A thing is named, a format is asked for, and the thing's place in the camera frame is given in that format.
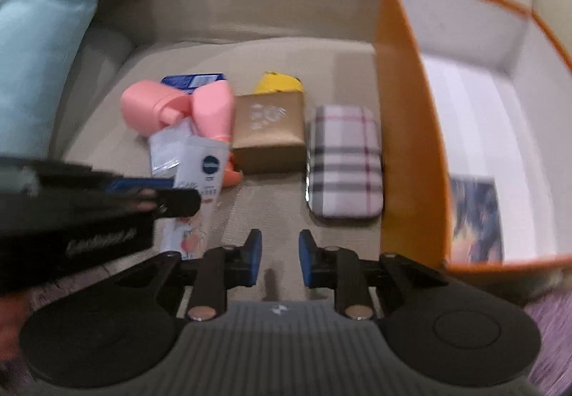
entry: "open box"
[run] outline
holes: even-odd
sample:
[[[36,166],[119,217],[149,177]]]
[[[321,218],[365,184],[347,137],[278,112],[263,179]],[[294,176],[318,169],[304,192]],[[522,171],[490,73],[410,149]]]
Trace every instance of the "open box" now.
[[[382,251],[472,281],[571,265],[572,63],[537,14],[506,0],[381,0],[375,48]],[[452,254],[450,176],[494,182],[501,260]]]

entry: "pink plastic object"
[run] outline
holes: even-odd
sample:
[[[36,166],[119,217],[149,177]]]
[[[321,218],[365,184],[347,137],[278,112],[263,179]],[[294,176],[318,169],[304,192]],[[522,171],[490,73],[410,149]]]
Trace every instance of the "pink plastic object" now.
[[[198,134],[205,138],[229,143],[234,110],[235,93],[227,80],[215,81],[193,92],[193,122]],[[229,160],[222,186],[238,185],[241,181],[242,173],[235,171]]]
[[[150,80],[132,84],[121,96],[125,123],[143,136],[151,136],[191,115],[191,105],[191,96]]]

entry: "gold cardboard box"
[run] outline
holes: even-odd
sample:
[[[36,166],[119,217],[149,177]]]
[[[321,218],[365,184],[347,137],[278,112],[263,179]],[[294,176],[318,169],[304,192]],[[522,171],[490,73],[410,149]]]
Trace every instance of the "gold cardboard box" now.
[[[245,174],[303,171],[304,94],[237,96],[233,152],[236,165]]]

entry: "plaid case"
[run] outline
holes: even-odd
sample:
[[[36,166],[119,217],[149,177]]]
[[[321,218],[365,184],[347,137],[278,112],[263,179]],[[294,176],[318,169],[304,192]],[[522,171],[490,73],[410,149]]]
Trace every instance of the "plaid case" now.
[[[306,200],[319,217],[375,217],[383,207],[378,127],[369,109],[321,106],[310,123]]]

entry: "white tube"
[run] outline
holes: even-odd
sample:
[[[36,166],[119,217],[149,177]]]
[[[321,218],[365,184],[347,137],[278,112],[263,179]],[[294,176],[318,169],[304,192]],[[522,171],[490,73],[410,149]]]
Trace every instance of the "white tube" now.
[[[192,217],[167,220],[161,252],[178,251],[183,259],[200,258],[205,253],[228,153],[228,143],[199,136],[185,139],[174,186],[199,191],[201,209]]]

